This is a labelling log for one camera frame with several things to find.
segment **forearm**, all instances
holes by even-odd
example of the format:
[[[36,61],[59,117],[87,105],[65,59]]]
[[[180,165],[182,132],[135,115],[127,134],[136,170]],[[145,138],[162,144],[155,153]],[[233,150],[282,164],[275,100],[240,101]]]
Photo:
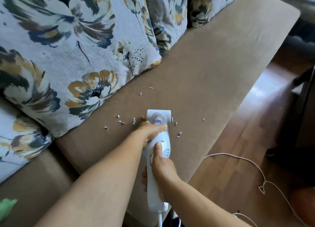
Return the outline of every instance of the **forearm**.
[[[164,183],[163,193],[186,227],[250,227],[179,178]]]
[[[135,131],[88,169],[37,226],[121,226],[146,137]]]

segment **person's left hand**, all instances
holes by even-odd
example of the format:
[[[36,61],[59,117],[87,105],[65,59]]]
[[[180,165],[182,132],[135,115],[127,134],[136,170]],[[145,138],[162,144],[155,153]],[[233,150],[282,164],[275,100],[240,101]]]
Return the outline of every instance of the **person's left hand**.
[[[167,130],[167,125],[155,125],[151,124],[149,121],[143,122],[140,124],[140,127],[137,131],[142,132],[145,137],[144,147],[148,144],[149,141],[157,137],[160,132]]]

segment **white cable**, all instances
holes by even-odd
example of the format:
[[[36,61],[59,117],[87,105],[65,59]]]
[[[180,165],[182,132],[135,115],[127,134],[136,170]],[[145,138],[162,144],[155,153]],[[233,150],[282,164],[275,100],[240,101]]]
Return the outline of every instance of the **white cable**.
[[[243,160],[249,161],[249,162],[251,162],[252,164],[254,164],[254,165],[260,170],[260,172],[262,173],[262,176],[264,177],[264,182],[263,182],[262,186],[258,187],[258,189],[265,195],[265,194],[266,194],[266,193],[265,193],[265,184],[266,184],[266,183],[273,184],[273,185],[278,189],[278,191],[280,191],[280,193],[282,194],[282,196],[284,197],[284,199],[286,200],[286,202],[288,203],[288,205],[290,206],[291,210],[293,211],[293,213],[295,214],[295,216],[298,218],[298,220],[301,221],[301,223],[302,223],[303,225],[305,225],[305,227],[308,227],[308,226],[300,219],[300,217],[298,217],[297,213],[295,213],[295,211],[294,211],[294,209],[292,208],[290,202],[289,202],[288,199],[285,197],[285,195],[282,193],[282,191],[279,189],[279,187],[277,187],[274,183],[272,183],[272,182],[266,180],[266,177],[265,177],[264,173],[262,172],[262,170],[259,168],[259,166],[258,166],[255,162],[253,162],[253,161],[251,161],[251,160],[249,160],[249,159],[246,159],[246,158],[243,158],[243,157],[239,157],[239,156],[235,156],[235,155],[228,154],[228,153],[211,154],[211,155],[206,156],[204,159],[206,159],[207,157],[210,157],[210,156],[217,156],[217,155],[227,155],[227,156],[231,156],[231,157],[243,159]],[[245,216],[246,218],[248,218],[246,215],[243,215],[243,214],[241,214],[241,213],[234,213],[234,214],[242,215],[242,216]]]
[[[158,214],[158,225],[159,225],[159,227],[162,227],[162,225],[163,225],[162,213],[161,212]]]
[[[255,222],[252,221],[250,218],[248,218],[246,215],[243,215],[243,214],[241,214],[241,213],[233,213],[233,215],[241,215],[241,216],[244,216],[244,217],[246,217],[247,219],[249,219],[256,227],[258,227],[258,226],[255,224]]]

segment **person's right arm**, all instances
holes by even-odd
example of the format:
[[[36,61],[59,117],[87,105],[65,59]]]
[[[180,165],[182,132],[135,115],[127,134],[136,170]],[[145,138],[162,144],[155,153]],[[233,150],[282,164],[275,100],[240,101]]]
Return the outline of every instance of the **person's right arm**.
[[[152,172],[162,191],[161,198],[170,203],[186,227],[250,227],[183,182],[174,163],[162,157],[160,143],[154,146]],[[146,171],[142,176],[142,182],[146,184]]]

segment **hand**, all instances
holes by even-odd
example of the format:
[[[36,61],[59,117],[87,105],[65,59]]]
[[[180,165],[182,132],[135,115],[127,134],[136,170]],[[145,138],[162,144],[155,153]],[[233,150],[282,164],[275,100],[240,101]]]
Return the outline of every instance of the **hand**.
[[[159,196],[162,201],[167,202],[167,198],[163,192],[163,187],[165,187],[168,183],[179,180],[177,175],[175,165],[169,158],[164,158],[162,156],[162,146],[160,142],[157,142],[154,145],[153,149],[153,161],[152,161],[152,173],[153,176],[158,183],[159,186]],[[141,174],[142,176],[142,184],[146,187],[144,191],[147,192],[147,167],[145,167],[145,171]]]
[[[140,127],[136,131],[144,133],[145,147],[149,141],[156,138],[160,132],[163,132],[165,130],[167,130],[167,125],[154,125],[151,124],[149,121],[146,121],[141,123]]]

